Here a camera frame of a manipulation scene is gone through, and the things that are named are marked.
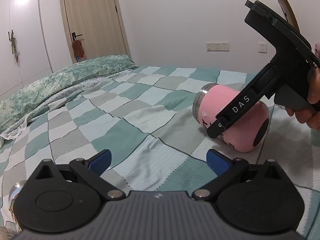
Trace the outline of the right hand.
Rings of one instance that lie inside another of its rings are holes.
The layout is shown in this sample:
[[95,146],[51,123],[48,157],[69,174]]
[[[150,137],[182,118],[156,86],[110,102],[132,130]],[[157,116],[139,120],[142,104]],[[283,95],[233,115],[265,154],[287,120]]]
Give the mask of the right hand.
[[[308,102],[310,104],[316,104],[320,100],[320,76],[318,67],[315,67],[312,71],[309,85],[310,87],[308,94]],[[289,116],[295,115],[298,122],[300,122],[301,124],[307,124],[311,129],[315,129],[317,132],[319,132],[319,112],[313,113],[310,109],[307,108],[302,109],[300,111],[295,111],[290,108],[285,109]]]

